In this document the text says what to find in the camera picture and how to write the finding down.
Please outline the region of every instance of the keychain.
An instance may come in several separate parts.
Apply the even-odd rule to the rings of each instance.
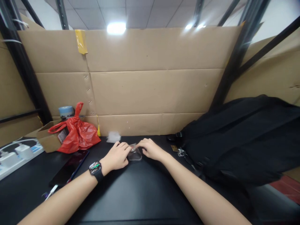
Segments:
[[[194,170],[196,170],[196,168],[195,168],[195,166],[193,165],[191,159],[189,158],[189,156],[186,154],[186,152],[185,152],[183,149],[179,148],[177,154],[178,154],[179,157],[184,157],[185,161],[186,161],[188,164],[190,164],[190,165],[193,167]]]

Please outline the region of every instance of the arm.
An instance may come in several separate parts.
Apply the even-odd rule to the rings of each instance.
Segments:
[[[131,147],[127,143],[116,142],[107,155],[100,160],[103,176],[112,170],[127,166],[126,157],[130,150]],[[19,225],[65,224],[97,183],[97,179],[90,174],[90,171],[84,172],[35,208]]]
[[[223,196],[181,165],[151,139],[137,144],[145,156],[160,161],[169,171],[194,210],[206,225],[251,223]]]

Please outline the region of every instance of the ceiling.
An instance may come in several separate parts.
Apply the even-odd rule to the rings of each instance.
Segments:
[[[45,0],[57,11],[55,0]],[[73,29],[106,29],[109,23],[125,22],[127,28],[185,27],[193,21],[197,0],[64,0]],[[233,0],[204,0],[200,24],[215,26]],[[240,0],[233,11],[245,6]]]

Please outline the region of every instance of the smartphone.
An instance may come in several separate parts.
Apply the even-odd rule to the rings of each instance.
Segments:
[[[90,152],[87,150],[78,150],[77,152],[74,152],[66,164],[53,177],[49,185],[54,187],[57,184],[59,187],[63,187],[69,183],[74,178],[76,172],[89,153]]]

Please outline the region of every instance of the hand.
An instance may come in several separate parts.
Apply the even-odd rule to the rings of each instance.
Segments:
[[[116,142],[107,155],[100,160],[102,174],[105,176],[112,170],[124,168],[128,165],[127,155],[132,149],[126,142]]]
[[[155,144],[154,141],[152,141],[150,138],[144,138],[137,144],[136,147],[142,147],[143,154],[148,158],[154,160],[162,161],[163,158],[165,158],[168,155],[166,151],[164,151],[161,147]]]

